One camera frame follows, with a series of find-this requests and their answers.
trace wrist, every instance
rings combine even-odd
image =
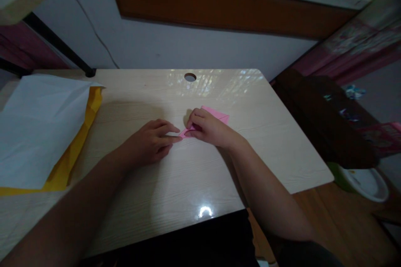
[[[125,164],[123,160],[121,160],[116,150],[107,154],[102,160],[123,177],[133,169],[132,165]]]
[[[237,132],[234,133],[235,135],[229,140],[227,146],[223,147],[228,152],[237,151],[244,148],[248,144],[248,141],[243,136]]]

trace stack of paper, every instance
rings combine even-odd
[[[50,75],[21,79],[0,113],[0,196],[65,189],[100,89]]]

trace pink curtain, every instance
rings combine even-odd
[[[69,69],[24,22],[0,26],[0,56],[25,69]]]
[[[374,1],[292,68],[304,76],[329,76],[342,86],[401,59],[400,4]]]

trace brown window sill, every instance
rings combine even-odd
[[[121,16],[325,39],[358,11],[300,0],[116,0]]]

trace power cord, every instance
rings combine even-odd
[[[102,38],[101,38],[101,37],[99,36],[99,34],[97,33],[96,28],[95,28],[95,25],[92,23],[92,20],[91,20],[91,18],[89,17],[88,12],[86,11],[86,9],[85,9],[84,5],[82,4],[81,0],[76,0],[76,1],[78,2],[79,6],[81,7],[82,11],[84,12],[86,18],[88,19],[88,21],[89,21],[89,23],[90,23],[90,25],[91,25],[91,27],[92,27],[92,30],[93,30],[93,32],[95,33],[95,36],[97,37],[97,39],[99,40],[99,42],[103,45],[103,47],[106,49],[107,53],[109,54],[110,59],[112,60],[114,66],[115,66],[117,69],[120,69],[120,67],[118,66],[118,64],[117,64],[116,61],[114,60],[113,55],[111,54],[109,48],[106,46],[106,44],[103,42]]]

